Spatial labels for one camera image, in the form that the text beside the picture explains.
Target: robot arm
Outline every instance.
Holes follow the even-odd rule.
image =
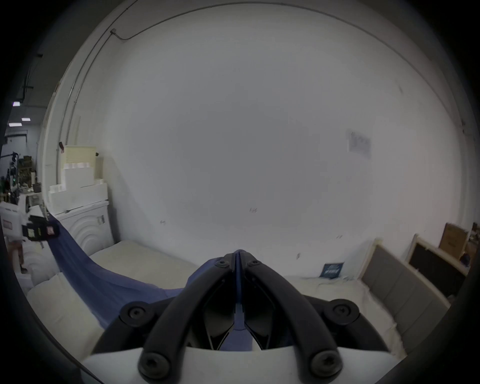
[[[219,351],[238,315],[262,351]],[[218,260],[176,298],[124,306],[84,364],[100,379],[112,379],[120,369],[113,366],[130,367],[126,383],[199,382],[192,372],[218,378],[219,367],[242,372],[243,383],[272,382],[271,369],[285,371],[285,383],[329,383],[346,378],[342,370],[351,371],[360,355],[383,362],[382,375],[396,363],[354,303],[303,296],[239,251]],[[249,378],[253,367],[256,375]]]

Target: stacked foam blocks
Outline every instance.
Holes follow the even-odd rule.
[[[49,211],[59,214],[107,200],[107,184],[95,179],[90,163],[66,163],[61,170],[61,184],[51,185]]]

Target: wooden frame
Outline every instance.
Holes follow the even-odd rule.
[[[417,246],[417,244],[421,245],[426,250],[436,254],[438,257],[444,259],[447,263],[449,263],[452,267],[457,269],[463,275],[466,276],[468,274],[468,268],[465,267],[460,261],[458,261],[455,257],[449,255],[444,250],[441,250],[440,248],[437,248],[434,245],[430,244],[427,240],[422,239],[418,233],[413,236],[412,244],[410,245],[410,249],[408,250],[408,255],[405,260],[408,265],[410,265],[410,259],[412,258],[413,252],[415,251],[415,247]]]
[[[375,240],[373,240],[368,252],[367,252],[367,257],[365,258],[365,261],[363,262],[363,265],[362,265],[362,269],[359,273],[359,276],[357,277],[358,280],[361,280],[361,278],[363,277],[363,275],[365,274],[365,271],[367,270],[367,267],[368,267],[368,264],[370,263],[370,260],[372,259],[372,256],[373,256],[373,253],[375,252],[375,248],[376,247],[381,247],[383,248],[385,251],[387,251],[390,255],[393,255],[386,247],[384,247],[384,245],[382,244],[383,242],[383,239],[381,238],[375,238]],[[428,244],[425,240],[423,240],[422,238],[420,238],[418,236],[418,234],[416,234],[414,237],[413,237],[413,241],[412,241],[412,245],[410,246],[410,248],[413,248],[415,249],[414,245],[416,244],[420,244],[422,245],[423,247],[425,247],[425,244]],[[408,256],[407,256],[407,259],[410,260],[410,258],[412,257],[412,253],[413,251],[409,252],[408,253]],[[398,258],[398,261],[401,262],[401,264],[403,264],[405,266],[405,268],[407,268],[409,271],[411,271],[415,277],[420,280],[430,291],[432,291],[432,293],[438,297],[444,304],[445,306],[447,306],[447,308],[450,307],[450,302],[448,301],[448,299],[445,297],[445,295],[440,292],[440,290],[435,286],[433,285],[433,283],[427,279],[424,275],[422,275],[418,270],[416,270],[413,266],[411,266],[408,261],[403,261],[401,260],[400,258]]]

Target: blue cloth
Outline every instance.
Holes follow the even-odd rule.
[[[48,240],[60,270],[72,288],[82,298],[92,314],[98,319],[102,328],[117,318],[120,309],[132,301],[153,303],[180,294],[183,288],[162,289],[152,284],[143,283],[129,277],[116,274],[96,264],[80,248],[74,238],[56,219],[59,225],[59,236]],[[251,350],[252,336],[245,329],[241,309],[240,254],[236,255],[237,305],[234,329],[230,332],[222,350]],[[208,260],[201,265],[187,280],[191,284],[199,275],[211,268],[217,260]]]

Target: label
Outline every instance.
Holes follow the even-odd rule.
[[[325,264],[320,277],[327,277],[329,279],[334,279],[340,275],[340,271],[342,270],[342,267],[343,267],[343,263]]]

